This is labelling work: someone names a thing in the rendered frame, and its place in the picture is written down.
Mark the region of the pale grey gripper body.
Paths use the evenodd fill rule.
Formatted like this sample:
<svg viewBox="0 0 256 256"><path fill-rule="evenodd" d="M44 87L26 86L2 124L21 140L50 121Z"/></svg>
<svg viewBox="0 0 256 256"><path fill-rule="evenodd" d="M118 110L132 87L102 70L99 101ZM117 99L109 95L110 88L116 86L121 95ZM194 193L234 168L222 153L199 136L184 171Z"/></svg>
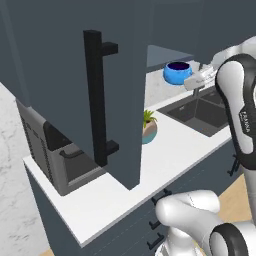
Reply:
<svg viewBox="0 0 256 256"><path fill-rule="evenodd" d="M205 86L215 80L216 73L217 71L211 65L207 65L185 79L184 86L187 91Z"/></svg>

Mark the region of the dark blue cabinet door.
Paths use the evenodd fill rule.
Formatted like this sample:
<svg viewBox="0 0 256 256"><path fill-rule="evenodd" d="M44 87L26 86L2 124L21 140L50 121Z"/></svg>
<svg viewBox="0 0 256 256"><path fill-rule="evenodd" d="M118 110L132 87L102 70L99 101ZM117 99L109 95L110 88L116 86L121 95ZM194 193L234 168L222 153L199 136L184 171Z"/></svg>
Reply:
<svg viewBox="0 0 256 256"><path fill-rule="evenodd" d="M149 9L147 0L0 0L3 83L93 161L83 32L118 45L103 69L106 135L119 150L102 168L127 189L140 182Z"/></svg>

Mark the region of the blue bowl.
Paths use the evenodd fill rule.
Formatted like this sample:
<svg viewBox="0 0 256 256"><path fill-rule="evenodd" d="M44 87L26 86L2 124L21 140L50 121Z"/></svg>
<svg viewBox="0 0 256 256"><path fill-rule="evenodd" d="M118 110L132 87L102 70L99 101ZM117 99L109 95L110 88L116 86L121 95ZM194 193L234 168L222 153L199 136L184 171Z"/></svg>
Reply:
<svg viewBox="0 0 256 256"><path fill-rule="evenodd" d="M171 62L165 65L163 77L166 82L173 85L183 85L184 80L192 75L192 68L186 62Z"/></svg>

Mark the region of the dark grey sink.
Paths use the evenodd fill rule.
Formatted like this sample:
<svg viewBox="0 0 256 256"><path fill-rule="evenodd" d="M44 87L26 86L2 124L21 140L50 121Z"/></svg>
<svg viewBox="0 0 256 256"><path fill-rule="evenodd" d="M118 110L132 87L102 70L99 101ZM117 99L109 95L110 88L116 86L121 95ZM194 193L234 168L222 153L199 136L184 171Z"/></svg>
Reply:
<svg viewBox="0 0 256 256"><path fill-rule="evenodd" d="M224 103L215 87L158 109L161 114L212 137L228 125Z"/></svg>

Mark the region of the potted green plant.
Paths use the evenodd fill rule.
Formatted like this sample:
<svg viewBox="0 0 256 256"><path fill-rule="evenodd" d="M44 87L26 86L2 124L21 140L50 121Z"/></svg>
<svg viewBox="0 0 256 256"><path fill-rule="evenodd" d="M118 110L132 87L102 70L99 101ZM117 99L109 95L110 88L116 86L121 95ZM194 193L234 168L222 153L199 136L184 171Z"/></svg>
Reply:
<svg viewBox="0 0 256 256"><path fill-rule="evenodd" d="M150 143L157 134L157 119L153 116L154 112L150 110L144 111L144 121L143 121L143 133L142 133L142 143Z"/></svg>

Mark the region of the dark blue base cabinets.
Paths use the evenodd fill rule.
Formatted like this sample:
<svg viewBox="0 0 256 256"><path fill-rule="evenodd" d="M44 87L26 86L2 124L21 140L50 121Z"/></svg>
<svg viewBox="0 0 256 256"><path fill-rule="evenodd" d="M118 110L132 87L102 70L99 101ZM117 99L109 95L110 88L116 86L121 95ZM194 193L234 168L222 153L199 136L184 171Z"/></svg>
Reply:
<svg viewBox="0 0 256 256"><path fill-rule="evenodd" d="M233 176L227 173L234 162L233 155L234 147L228 142L166 189L171 190L172 194L195 189L210 189L221 194L241 175L239 170ZM36 179L32 175L28 178L54 256L152 256L161 242L152 250L148 248L147 242L155 240L158 233L165 237L165 226L160 224L152 230L149 225L149 221L157 221L150 198L82 247Z"/></svg>

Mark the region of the grey microwave oven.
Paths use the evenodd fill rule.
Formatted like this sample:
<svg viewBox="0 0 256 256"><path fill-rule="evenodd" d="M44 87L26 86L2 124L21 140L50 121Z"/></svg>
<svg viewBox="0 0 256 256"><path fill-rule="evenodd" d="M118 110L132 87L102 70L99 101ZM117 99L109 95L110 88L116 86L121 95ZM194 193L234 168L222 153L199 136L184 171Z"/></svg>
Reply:
<svg viewBox="0 0 256 256"><path fill-rule="evenodd" d="M32 107L16 104L31 156L61 196L106 173L85 153L72 159L60 156L61 150L69 154L80 149Z"/></svg>

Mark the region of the dark blue wall cabinet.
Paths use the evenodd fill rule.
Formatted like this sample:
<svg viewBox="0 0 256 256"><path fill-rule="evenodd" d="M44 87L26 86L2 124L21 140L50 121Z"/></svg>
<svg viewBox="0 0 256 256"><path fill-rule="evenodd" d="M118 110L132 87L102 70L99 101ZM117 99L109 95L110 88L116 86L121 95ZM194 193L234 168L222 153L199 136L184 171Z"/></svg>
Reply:
<svg viewBox="0 0 256 256"><path fill-rule="evenodd" d="M150 71L171 61L211 62L256 36L256 0L147 0Z"/></svg>

